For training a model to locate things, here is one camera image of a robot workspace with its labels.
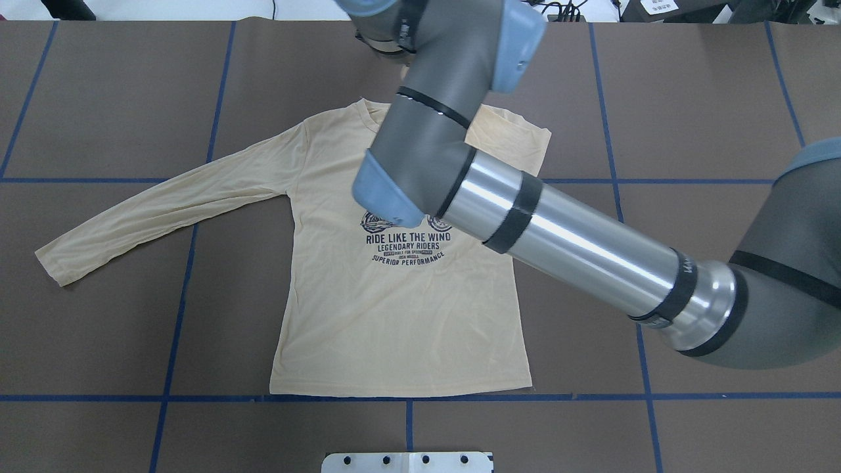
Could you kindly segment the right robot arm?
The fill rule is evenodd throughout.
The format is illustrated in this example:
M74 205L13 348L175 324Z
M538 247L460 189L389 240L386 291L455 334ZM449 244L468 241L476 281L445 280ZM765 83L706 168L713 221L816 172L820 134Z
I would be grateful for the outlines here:
M621 309L686 357L734 369L839 348L839 138L805 146L727 263L695 261L465 143L547 22L520 1L342 1L357 36L409 64L353 183L376 217L443 219Z

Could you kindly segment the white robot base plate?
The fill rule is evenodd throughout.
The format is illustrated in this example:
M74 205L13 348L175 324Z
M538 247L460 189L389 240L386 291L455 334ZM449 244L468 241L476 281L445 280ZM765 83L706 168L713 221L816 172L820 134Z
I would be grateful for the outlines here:
M336 453L321 472L495 472L495 461L481 451Z

